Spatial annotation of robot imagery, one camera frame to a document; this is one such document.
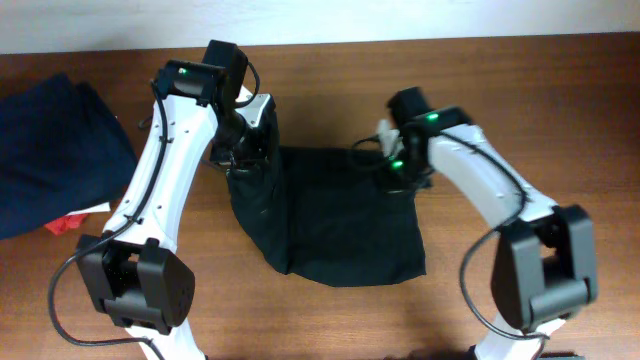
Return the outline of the black shorts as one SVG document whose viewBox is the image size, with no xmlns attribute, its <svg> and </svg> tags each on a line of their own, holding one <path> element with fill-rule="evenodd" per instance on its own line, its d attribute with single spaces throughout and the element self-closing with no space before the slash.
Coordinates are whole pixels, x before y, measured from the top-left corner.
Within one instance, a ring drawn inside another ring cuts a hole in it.
<svg viewBox="0 0 640 360">
<path fill-rule="evenodd" d="M 265 165 L 226 173 L 234 215 L 277 272 L 332 287 L 399 284 L 426 273 L 415 191 L 390 190 L 350 158 L 373 151 L 278 145 Z"/>
</svg>

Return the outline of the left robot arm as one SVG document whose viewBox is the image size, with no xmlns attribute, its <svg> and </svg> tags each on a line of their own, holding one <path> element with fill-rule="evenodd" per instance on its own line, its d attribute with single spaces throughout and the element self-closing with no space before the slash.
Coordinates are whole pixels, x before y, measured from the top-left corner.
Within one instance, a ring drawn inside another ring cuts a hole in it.
<svg viewBox="0 0 640 360">
<path fill-rule="evenodd" d="M 151 129 L 124 197 L 100 236 L 73 256 L 95 310 L 148 359 L 202 359 L 187 320 L 195 275 L 177 256 L 186 199 L 205 150 L 228 170 L 267 163 L 275 145 L 271 95 L 248 91 L 255 68 L 235 44 L 212 40 L 199 62 L 170 60 L 151 82 Z"/>
</svg>

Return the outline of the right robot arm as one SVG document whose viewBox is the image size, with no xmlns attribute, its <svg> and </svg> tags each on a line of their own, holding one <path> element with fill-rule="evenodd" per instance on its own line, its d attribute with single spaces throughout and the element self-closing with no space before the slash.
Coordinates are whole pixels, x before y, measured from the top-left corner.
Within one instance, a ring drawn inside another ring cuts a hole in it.
<svg viewBox="0 0 640 360">
<path fill-rule="evenodd" d="M 561 206 L 521 176 L 459 106 L 431 107 L 418 87 L 388 101 L 377 140 L 397 190 L 418 190 L 443 175 L 485 220 L 488 230 L 463 255 L 458 282 L 486 328 L 468 359 L 549 359 L 552 334 L 599 295 L 594 225 L 579 205 Z M 497 246 L 490 290 L 497 314 L 482 315 L 466 273 L 490 239 Z"/>
</svg>

